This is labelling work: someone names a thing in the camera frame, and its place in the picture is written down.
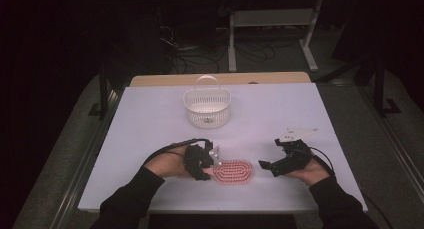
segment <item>metal stand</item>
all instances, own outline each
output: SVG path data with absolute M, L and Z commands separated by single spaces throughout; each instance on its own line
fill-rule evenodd
M 234 28 L 248 26 L 289 26 L 307 25 L 306 35 L 301 39 L 300 46 L 311 71 L 318 70 L 315 59 L 309 49 L 309 43 L 315 29 L 323 0 L 316 0 L 313 8 L 235 11 L 230 15 L 230 42 L 228 46 L 229 71 L 236 72 L 236 57 L 234 50 Z

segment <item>plastic basket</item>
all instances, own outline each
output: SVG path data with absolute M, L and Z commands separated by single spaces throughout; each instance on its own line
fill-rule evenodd
M 197 88 L 201 80 L 212 79 L 216 88 Z M 191 124 L 201 129 L 214 129 L 227 123 L 230 117 L 231 93 L 222 89 L 219 81 L 210 75 L 199 77 L 194 88 L 184 94 L 184 105 Z

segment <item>forearm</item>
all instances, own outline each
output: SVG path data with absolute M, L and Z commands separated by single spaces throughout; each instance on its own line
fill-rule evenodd
M 138 228 L 163 183 L 164 179 L 141 167 L 130 183 L 102 203 L 100 216 L 91 228 Z
M 318 204 L 323 228 L 378 228 L 361 203 L 343 191 L 334 177 L 315 183 L 309 190 Z

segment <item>table leg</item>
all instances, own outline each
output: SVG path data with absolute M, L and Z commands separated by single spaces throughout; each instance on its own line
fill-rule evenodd
M 312 53 L 311 53 L 311 50 L 309 49 L 309 42 L 311 41 L 312 34 L 314 32 L 314 29 L 315 29 L 315 25 L 316 25 L 316 22 L 317 22 L 317 19 L 318 19 L 318 15 L 319 15 L 319 11 L 320 11 L 320 8 L 321 8 L 321 5 L 322 5 L 322 1 L 323 0 L 317 0 L 315 2 L 314 11 L 312 12 L 311 19 L 309 21 L 309 25 L 308 25 L 308 29 L 307 29 L 305 38 L 299 40 L 300 46 L 302 47 L 303 54 L 305 55 L 306 61 L 308 62 L 308 66 L 309 66 L 309 69 L 311 71 L 318 70 L 318 66 L 315 62 L 315 59 L 314 59 Z

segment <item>table surface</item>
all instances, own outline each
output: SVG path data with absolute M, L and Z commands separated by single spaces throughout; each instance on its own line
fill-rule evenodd
M 200 75 L 155 78 L 170 79 L 175 84 L 178 84 L 177 78 L 187 79 L 190 86 L 167 86 L 163 85 L 167 80 L 163 80 L 160 86 L 143 87 L 140 82 L 149 77 L 134 78 L 132 87 L 123 93 L 78 208 L 98 211 L 101 202 L 128 183 L 144 159 L 157 149 L 191 138 L 207 138 L 215 146 L 221 146 L 221 159 L 250 161 L 254 174 L 251 181 L 243 185 L 221 185 L 213 179 L 169 178 L 153 198 L 150 211 L 296 213 L 317 210 L 302 182 L 283 176 L 274 178 L 258 164 L 258 160 L 274 162 L 285 156 L 281 148 L 275 146 L 274 139 L 281 137 L 287 128 L 317 128 L 319 133 L 303 140 L 329 156 L 339 184 L 367 210 L 316 85 L 309 82 L 244 84 L 251 79 L 264 83 L 263 78 L 271 75 L 273 82 L 277 75 L 286 81 L 283 76 L 301 74 L 215 75 L 222 79 L 222 84 L 231 82 L 224 79 L 228 77 L 239 78 L 239 81 L 225 85 L 232 93 L 230 120 L 212 130 L 193 127 L 183 104 L 184 92 L 193 88 L 195 80 L 191 79 Z

